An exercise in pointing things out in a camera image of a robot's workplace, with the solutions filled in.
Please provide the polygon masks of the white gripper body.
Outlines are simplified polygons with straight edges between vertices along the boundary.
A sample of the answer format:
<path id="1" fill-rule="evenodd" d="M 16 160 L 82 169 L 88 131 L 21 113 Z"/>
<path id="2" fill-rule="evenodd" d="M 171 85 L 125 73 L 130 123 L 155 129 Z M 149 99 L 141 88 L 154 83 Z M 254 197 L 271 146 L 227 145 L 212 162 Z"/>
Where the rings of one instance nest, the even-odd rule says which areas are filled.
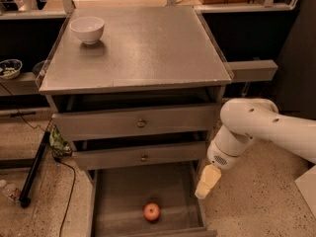
<path id="1" fill-rule="evenodd" d="M 208 161 L 221 170 L 232 168 L 238 161 L 241 150 L 228 142 L 218 142 L 213 139 L 207 149 Z"/>

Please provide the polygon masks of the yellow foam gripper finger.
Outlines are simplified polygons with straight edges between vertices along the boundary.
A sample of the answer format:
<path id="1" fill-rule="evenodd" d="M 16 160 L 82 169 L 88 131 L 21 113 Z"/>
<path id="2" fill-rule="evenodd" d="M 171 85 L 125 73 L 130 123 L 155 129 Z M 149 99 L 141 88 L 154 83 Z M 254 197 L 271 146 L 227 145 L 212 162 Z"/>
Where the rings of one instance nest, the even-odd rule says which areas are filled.
<path id="1" fill-rule="evenodd" d="M 215 165 L 206 165 L 200 175 L 197 183 L 195 196 L 198 199 L 205 199 L 209 192 L 214 188 L 221 178 L 221 171 Z"/>

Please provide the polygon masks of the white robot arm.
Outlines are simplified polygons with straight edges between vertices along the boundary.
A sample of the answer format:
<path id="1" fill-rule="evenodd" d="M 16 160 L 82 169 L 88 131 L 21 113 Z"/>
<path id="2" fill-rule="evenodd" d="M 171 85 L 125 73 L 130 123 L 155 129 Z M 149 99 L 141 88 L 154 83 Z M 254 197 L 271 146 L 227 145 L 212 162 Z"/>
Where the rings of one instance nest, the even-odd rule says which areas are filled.
<path id="1" fill-rule="evenodd" d="M 206 165 L 197 183 L 195 196 L 205 199 L 221 177 L 222 170 L 236 164 L 257 139 L 275 145 L 316 163 L 316 121 L 281 115 L 267 99 L 237 98 L 220 111 L 221 128 L 207 149 Z"/>

